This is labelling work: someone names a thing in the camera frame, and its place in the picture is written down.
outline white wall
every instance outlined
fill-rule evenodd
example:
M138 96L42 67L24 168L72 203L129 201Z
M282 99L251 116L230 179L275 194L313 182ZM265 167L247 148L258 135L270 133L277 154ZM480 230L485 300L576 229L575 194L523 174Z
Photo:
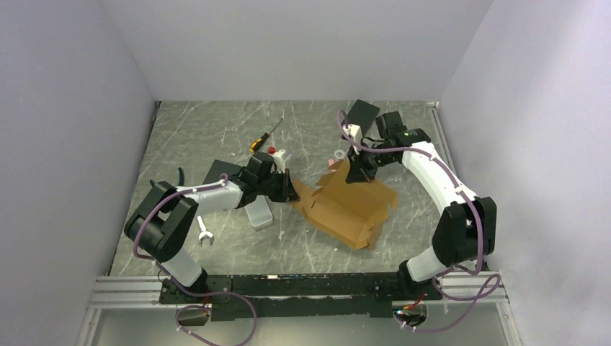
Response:
M0 344L73 345L153 98L98 0L0 4Z
M495 0L441 100L526 345L608 345L611 3Z
M438 100L491 0L104 0L156 99Z

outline brown cardboard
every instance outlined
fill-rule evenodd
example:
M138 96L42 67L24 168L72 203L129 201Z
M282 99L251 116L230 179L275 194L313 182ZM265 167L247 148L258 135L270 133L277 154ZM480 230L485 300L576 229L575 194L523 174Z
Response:
M388 205L397 209L397 194L375 179L346 184L349 165L345 160L332 164L331 172L316 183L316 191L294 179L300 200L291 204L309 223L349 247L373 249L388 219Z

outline wrench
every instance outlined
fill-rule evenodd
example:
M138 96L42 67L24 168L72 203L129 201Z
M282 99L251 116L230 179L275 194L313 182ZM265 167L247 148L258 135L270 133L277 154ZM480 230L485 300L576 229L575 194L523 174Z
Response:
M210 245L212 245L214 242L214 234L208 231L201 216L197 217L197 223L200 225L200 234L197 236L197 242L200 243L202 247L204 239L208 238L210 240Z

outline table surface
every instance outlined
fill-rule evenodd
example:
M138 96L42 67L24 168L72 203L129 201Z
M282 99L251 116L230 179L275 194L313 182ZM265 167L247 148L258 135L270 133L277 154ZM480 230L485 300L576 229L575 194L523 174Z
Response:
M128 216L150 190L149 180L178 182L178 167L186 185L199 185L215 159L245 165L249 144L284 121L267 145L289 150L291 176L312 187L327 173L337 149L346 151L335 121L348 101L162 102L142 160ZM440 153L441 138L426 102L371 102L380 114L397 110L408 128L422 128ZM377 137L375 126L369 131ZM307 223L290 205L270 203L274 223L255 231L246 211L235 209L203 216L215 234L214 245L200 247L194 222L184 244L210 274L275 274L310 272L396 271L399 263L430 244L439 213L416 177L400 164L378 171L378 179L394 189L399 208L390 211L374 249L352 250ZM111 275L155 275L151 261L132 254L132 241L121 236Z

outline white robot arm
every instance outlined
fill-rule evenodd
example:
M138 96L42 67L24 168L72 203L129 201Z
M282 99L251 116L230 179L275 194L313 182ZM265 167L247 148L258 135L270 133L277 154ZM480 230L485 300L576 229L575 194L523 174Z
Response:
M355 142L348 151L350 171L346 182L369 182L378 167L398 162L409 169L427 190L440 212L440 222L432 236L432 244L416 257L399 266L399 275L407 283L420 283L433 278L457 263L477 256L477 233L474 215L464 197L475 205L483 225L483 254L494 250L496 204L491 198L479 198L445 165L430 137L422 130L408 130L398 112L381 115L376 120L381 139L375 140L372 151L362 142L358 125L344 125L344 132ZM397 151L407 147L413 150Z
M209 185L174 187L157 182L125 224L125 235L138 242L137 247L146 250L189 292L206 292L208 274L183 247L194 217L242 208L258 195L272 202L298 200L285 168L289 156L284 150L273 155L255 153L238 174ZM171 195L175 197L160 206ZM165 220L157 215L159 211L167 213ZM201 218L198 222L205 231Z

